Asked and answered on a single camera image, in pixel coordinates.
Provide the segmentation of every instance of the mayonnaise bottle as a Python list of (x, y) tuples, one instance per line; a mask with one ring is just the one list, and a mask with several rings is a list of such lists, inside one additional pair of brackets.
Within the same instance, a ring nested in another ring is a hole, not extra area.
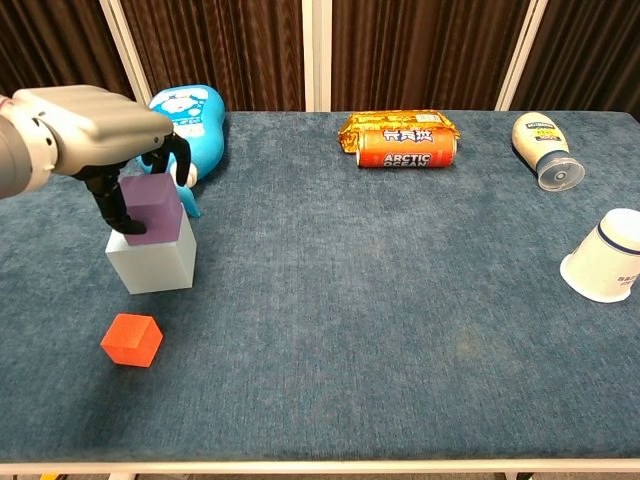
[(513, 146), (538, 174), (543, 190), (561, 192), (575, 187), (584, 178), (584, 167), (571, 155), (558, 126), (545, 115), (529, 112), (513, 125)]

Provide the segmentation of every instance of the orange cube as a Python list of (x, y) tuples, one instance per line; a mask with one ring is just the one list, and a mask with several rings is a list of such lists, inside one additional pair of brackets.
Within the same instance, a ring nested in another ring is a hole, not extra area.
[(162, 332), (153, 317), (120, 313), (100, 346), (114, 363), (149, 367), (161, 341)]

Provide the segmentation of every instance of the orange can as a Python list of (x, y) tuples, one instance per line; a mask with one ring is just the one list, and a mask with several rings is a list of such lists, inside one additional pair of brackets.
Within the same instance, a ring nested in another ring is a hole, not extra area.
[(356, 162), (359, 167), (448, 167), (458, 143), (445, 128), (428, 130), (366, 130), (360, 132)]

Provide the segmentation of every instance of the brown curtain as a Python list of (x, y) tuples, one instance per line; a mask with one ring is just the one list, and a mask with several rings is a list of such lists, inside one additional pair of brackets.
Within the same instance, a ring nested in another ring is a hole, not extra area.
[(0, 93), (86, 83), (133, 97), (97, 1), (0, 0)]
[(229, 110), (304, 110), (300, 0), (122, 0), (152, 92), (216, 88)]
[(640, 2), (549, 0), (511, 108), (640, 120)]
[(493, 109), (528, 0), (334, 0), (333, 110)]

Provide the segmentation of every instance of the blue table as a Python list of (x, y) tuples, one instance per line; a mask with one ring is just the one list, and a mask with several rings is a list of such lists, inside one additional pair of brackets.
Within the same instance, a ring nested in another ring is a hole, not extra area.
[[(73, 179), (0, 202), (2, 468), (640, 469), (640, 295), (600, 305), (559, 274), (607, 210), (640, 206), (640, 125), (549, 112), (587, 174), (548, 193), (512, 151), (518, 113), (447, 113), (462, 138), (437, 171), (358, 169), (346, 114), (229, 114), (187, 291), (129, 295)], [(163, 330), (150, 369), (99, 348), (119, 312)]]

